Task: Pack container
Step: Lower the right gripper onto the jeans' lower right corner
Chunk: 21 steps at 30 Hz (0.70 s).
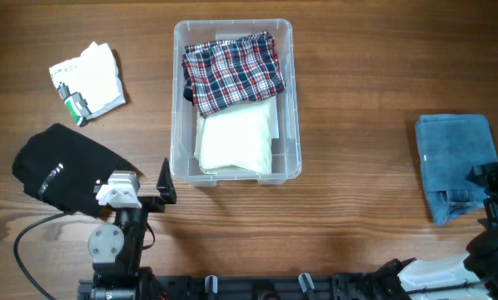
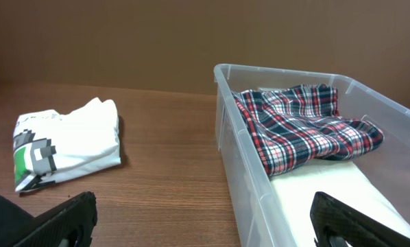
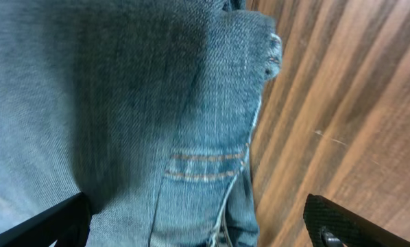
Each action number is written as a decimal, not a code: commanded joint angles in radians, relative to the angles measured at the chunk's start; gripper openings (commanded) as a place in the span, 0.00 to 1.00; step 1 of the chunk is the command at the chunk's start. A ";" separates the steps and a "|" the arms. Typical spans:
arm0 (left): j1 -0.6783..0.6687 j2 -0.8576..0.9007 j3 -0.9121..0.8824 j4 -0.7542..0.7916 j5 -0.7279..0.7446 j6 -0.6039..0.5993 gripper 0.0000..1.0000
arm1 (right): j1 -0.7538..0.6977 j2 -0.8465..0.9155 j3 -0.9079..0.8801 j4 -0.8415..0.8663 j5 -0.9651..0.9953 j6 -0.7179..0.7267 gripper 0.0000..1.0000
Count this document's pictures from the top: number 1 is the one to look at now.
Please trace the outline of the blue denim jeans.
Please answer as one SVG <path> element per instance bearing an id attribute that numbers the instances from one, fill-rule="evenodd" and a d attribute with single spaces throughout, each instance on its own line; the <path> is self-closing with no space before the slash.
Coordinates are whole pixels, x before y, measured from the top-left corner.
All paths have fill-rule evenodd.
<path id="1" fill-rule="evenodd" d="M 466 177 L 498 161 L 490 124 L 481 114 L 422 115 L 415 124 L 421 180 L 433 223 L 442 227 L 484 207 L 484 188 Z"/>

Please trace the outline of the red navy plaid shirt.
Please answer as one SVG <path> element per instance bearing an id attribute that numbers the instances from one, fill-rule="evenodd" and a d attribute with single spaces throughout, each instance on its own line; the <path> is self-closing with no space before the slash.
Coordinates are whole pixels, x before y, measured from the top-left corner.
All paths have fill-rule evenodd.
<path id="1" fill-rule="evenodd" d="M 186 46 L 182 71 L 184 98 L 203 118 L 286 90 L 276 40 L 267 31 Z"/>

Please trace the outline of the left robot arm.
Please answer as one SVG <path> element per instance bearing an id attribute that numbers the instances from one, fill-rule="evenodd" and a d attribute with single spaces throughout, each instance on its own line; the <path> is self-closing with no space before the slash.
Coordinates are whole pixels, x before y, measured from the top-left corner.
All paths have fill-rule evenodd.
<path id="1" fill-rule="evenodd" d="M 157 196 L 140 196 L 139 188 L 133 171 L 115 171 L 94 188 L 98 203 L 116 215 L 114 222 L 96 228 L 88 240 L 94 275 L 91 282 L 79 283 L 79 299 L 168 298 L 152 269 L 141 265 L 141 258 L 151 247 L 144 243 L 146 232 L 152 231 L 148 215 L 163 213 L 167 204 L 177 202 L 169 161 L 162 163 Z"/>

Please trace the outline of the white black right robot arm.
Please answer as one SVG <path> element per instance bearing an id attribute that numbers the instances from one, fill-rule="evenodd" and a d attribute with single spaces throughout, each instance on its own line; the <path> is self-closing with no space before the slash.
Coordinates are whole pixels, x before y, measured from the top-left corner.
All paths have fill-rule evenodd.
<path id="1" fill-rule="evenodd" d="M 438 261 L 395 260 L 375 272 L 381 299 L 498 299 L 498 162 L 473 167 L 467 180 L 484 188 L 485 231 L 466 253 Z"/>

